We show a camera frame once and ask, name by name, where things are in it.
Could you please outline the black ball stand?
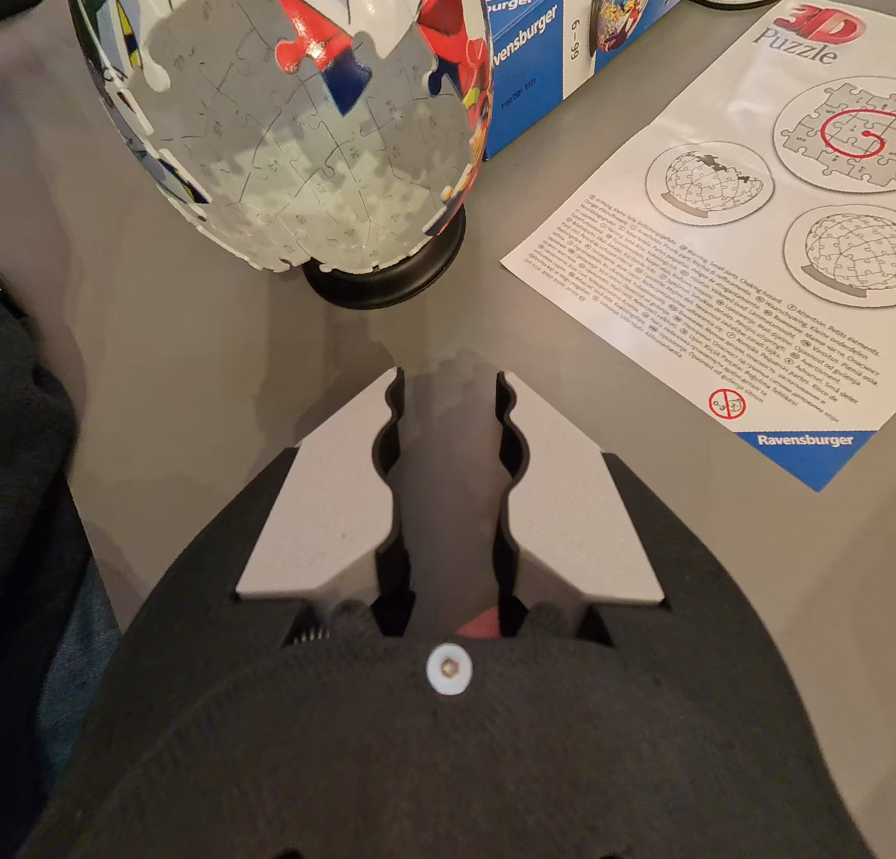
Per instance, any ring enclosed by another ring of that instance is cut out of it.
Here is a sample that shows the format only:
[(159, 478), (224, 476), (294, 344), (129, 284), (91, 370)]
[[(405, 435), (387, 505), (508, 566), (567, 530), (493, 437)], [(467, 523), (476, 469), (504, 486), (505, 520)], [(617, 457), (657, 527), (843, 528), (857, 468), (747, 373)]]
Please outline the black ball stand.
[(452, 265), (466, 231), (462, 204), (451, 222), (423, 248), (395, 265), (368, 274), (325, 272), (317, 260), (300, 268), (312, 290), (326, 302), (349, 310), (388, 308), (423, 293)]

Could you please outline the colourful puzzle ball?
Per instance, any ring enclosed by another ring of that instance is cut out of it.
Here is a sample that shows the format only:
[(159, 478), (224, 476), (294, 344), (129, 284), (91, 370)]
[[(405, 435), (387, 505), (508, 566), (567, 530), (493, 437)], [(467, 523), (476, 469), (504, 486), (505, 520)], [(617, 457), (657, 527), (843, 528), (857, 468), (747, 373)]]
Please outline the colourful puzzle ball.
[(491, 118), (486, 0), (68, 0), (132, 155), (256, 269), (368, 275), (445, 231)]

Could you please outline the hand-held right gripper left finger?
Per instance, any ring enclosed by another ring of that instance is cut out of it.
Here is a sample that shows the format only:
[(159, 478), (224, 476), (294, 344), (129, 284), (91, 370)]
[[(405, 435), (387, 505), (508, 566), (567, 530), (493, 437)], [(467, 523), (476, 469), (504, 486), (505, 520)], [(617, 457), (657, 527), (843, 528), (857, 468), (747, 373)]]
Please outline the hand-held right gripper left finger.
[(398, 500), (405, 376), (393, 367), (297, 445), (237, 584), (242, 600), (307, 601), (329, 620), (348, 600), (400, 637), (416, 596)]

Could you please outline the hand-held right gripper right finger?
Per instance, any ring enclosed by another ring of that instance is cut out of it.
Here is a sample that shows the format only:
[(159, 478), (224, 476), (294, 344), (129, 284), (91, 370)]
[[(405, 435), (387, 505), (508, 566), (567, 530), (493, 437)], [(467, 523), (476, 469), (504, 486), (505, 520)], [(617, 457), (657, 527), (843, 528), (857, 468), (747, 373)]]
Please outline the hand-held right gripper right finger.
[(547, 604), (573, 633), (593, 606), (665, 600), (599, 445), (511, 372), (498, 372), (499, 460), (510, 476), (492, 552), (498, 625)]

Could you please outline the blue puzzle box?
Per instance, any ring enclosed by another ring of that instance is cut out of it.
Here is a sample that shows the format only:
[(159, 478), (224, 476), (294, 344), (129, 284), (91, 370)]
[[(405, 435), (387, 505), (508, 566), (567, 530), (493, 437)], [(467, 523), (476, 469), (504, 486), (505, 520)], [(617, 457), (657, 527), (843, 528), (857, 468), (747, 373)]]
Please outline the blue puzzle box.
[(680, 0), (487, 0), (494, 157)]

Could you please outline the white instruction sheet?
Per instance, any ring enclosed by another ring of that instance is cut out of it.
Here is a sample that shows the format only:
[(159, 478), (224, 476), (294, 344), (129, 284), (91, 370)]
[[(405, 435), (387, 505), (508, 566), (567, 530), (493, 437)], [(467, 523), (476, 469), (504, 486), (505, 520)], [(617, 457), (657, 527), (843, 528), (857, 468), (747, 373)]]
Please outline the white instruction sheet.
[(816, 492), (894, 418), (894, 50), (779, 2), (502, 261)]

